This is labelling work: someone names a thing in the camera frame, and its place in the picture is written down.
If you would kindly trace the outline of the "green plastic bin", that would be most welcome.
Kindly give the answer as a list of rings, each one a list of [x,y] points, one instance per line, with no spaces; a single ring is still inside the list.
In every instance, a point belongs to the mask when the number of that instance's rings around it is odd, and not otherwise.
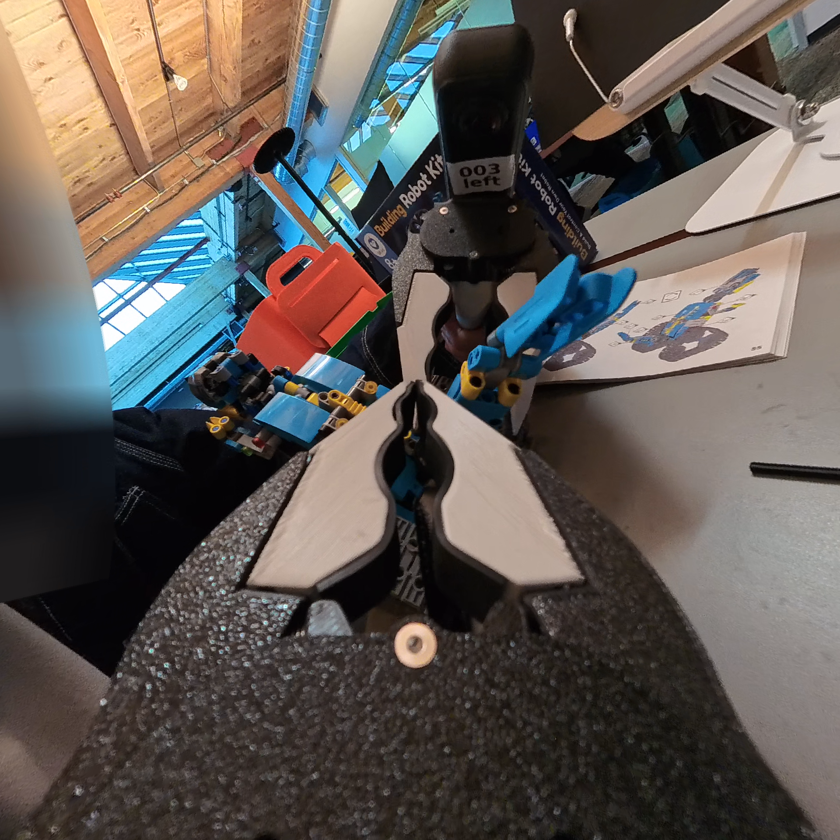
[[[387,309],[388,306],[392,304],[393,294],[392,292],[388,292],[381,300],[379,300],[376,304],[376,307],[372,311],[368,311],[363,315],[357,323],[355,323],[348,332],[342,336],[342,338],[332,346],[332,348],[327,352],[327,355],[332,358],[339,358],[341,353],[343,353],[346,348],[349,346],[353,338],[361,333],[363,329],[371,323],[378,316],[383,310]]]

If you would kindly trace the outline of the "silver air duct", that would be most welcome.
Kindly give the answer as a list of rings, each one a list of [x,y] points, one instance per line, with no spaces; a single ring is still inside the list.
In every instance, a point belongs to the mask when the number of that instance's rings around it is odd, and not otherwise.
[[[284,126],[293,130],[296,140],[301,138],[331,5],[331,1],[297,2],[282,106]]]

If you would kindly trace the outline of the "white folding laptop stand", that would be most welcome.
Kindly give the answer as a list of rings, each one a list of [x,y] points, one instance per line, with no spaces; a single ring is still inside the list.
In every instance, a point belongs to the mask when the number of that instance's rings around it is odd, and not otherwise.
[[[574,128],[583,140],[614,133],[690,85],[735,109],[766,122],[775,131],[717,189],[686,224],[689,234],[729,227],[800,205],[837,196],[838,101],[820,107],[781,94],[725,60],[792,17],[809,2],[731,1],[638,61],[633,71],[606,91],[593,59],[575,46],[575,32],[588,35],[587,21],[575,8],[563,16],[565,41],[602,106]]]

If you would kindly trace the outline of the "blue grey block toy robot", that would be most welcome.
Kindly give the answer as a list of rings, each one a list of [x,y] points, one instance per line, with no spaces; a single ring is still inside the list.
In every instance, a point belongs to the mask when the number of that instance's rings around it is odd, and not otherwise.
[[[361,368],[315,353],[297,372],[267,369],[239,349],[218,352],[188,377],[193,395],[213,408],[208,433],[241,455],[277,459],[281,445],[310,449],[389,388]]]

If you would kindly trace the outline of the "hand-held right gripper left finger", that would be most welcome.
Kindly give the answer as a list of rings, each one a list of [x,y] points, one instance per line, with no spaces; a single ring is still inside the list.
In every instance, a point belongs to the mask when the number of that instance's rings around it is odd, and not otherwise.
[[[382,555],[396,518],[385,453],[403,438],[412,390],[400,384],[313,448],[247,587],[317,596]]]

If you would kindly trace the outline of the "open instruction booklet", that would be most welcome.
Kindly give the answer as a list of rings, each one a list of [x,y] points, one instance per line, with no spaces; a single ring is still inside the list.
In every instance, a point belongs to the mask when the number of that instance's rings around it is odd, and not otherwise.
[[[638,280],[607,320],[548,358],[539,384],[636,381],[786,356],[805,233]]]

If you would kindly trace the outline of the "dark blue robot kit box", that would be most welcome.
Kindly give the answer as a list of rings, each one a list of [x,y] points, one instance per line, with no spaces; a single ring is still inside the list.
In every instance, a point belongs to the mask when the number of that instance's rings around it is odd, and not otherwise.
[[[408,234],[418,232],[424,215],[447,196],[444,156],[436,134],[356,237],[379,263],[380,272],[392,272]],[[578,256],[583,266],[593,261],[595,241],[569,191],[556,180],[529,139],[523,142],[519,155],[516,196],[530,205],[555,250],[564,256]]]

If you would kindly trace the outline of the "black pole stand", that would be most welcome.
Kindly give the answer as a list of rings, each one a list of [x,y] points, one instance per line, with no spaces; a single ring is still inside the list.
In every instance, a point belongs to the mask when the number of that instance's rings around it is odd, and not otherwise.
[[[303,229],[312,241],[319,244],[322,249],[329,247],[329,241],[310,222],[304,222],[302,210],[280,189],[279,181],[274,176],[274,170],[279,166],[289,174],[290,178],[299,185],[300,189],[311,199],[315,208],[320,211],[324,219],[334,231],[342,238],[347,246],[354,253],[354,257],[360,265],[371,275],[374,275],[373,266],[363,249],[343,230],[341,225],[331,216],[327,208],[318,199],[316,194],[303,181],[302,177],[295,171],[292,164],[287,161],[287,155],[291,151],[296,139],[294,130],[284,127],[274,132],[259,148],[252,164],[252,172],[260,179],[261,184],[268,192],[280,201],[281,206],[288,211],[293,221]]]

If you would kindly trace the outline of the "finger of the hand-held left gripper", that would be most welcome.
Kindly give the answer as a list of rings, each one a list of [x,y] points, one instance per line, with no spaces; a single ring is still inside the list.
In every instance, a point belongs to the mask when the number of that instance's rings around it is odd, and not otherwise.
[[[502,282],[497,289],[497,301],[503,310],[500,315],[502,321],[506,320],[513,313],[520,309],[533,295],[538,284],[535,273],[526,271],[511,275]],[[515,405],[510,409],[510,435],[519,435],[522,425],[529,412],[534,388],[537,384],[539,373],[526,379],[521,385],[521,394]]]
[[[416,272],[409,291],[403,321],[396,329],[406,382],[433,382],[432,356],[440,337],[440,325],[451,307],[448,283],[433,272]]]

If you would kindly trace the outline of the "person's left hand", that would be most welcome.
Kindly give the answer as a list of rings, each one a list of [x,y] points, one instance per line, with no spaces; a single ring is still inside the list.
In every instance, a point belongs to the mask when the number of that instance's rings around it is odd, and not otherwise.
[[[451,316],[440,330],[440,338],[445,350],[458,364],[464,363],[470,352],[487,342],[487,328],[467,329],[459,324],[456,316]]]

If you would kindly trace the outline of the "blue toy robot arm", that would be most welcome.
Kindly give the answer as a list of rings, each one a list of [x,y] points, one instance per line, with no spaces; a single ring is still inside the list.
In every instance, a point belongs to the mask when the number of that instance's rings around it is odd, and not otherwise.
[[[632,268],[582,274],[577,256],[566,256],[530,299],[469,353],[448,396],[500,429],[543,363],[617,312],[636,279]]]

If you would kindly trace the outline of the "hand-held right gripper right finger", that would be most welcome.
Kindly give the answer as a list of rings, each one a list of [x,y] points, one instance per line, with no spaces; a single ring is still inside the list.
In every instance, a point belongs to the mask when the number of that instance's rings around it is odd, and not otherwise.
[[[525,592],[584,582],[584,576],[518,456],[517,447],[427,383],[426,442],[444,458],[436,523],[444,545]]]

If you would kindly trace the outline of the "orange plastic caddy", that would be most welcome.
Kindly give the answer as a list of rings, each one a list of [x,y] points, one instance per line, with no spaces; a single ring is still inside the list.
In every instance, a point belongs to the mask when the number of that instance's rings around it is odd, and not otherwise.
[[[300,245],[271,264],[269,296],[252,312],[237,341],[267,369],[298,371],[315,353],[327,353],[384,291],[341,245],[324,252]]]

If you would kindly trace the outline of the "grey desk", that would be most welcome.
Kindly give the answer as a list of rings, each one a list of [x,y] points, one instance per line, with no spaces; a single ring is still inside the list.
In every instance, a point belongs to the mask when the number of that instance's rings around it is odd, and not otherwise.
[[[598,269],[640,279],[806,232],[783,360],[614,385],[541,385],[532,448],[645,554],[752,740],[838,838],[838,484],[752,476],[837,466],[838,199],[699,237],[684,226],[758,137],[589,223]]]

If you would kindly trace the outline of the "black axle rod piece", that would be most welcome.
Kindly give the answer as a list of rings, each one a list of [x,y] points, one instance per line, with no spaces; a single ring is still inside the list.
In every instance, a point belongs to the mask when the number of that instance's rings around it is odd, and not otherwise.
[[[750,472],[756,477],[784,480],[806,480],[839,482],[840,469],[831,466],[789,465],[753,461],[749,464]]]

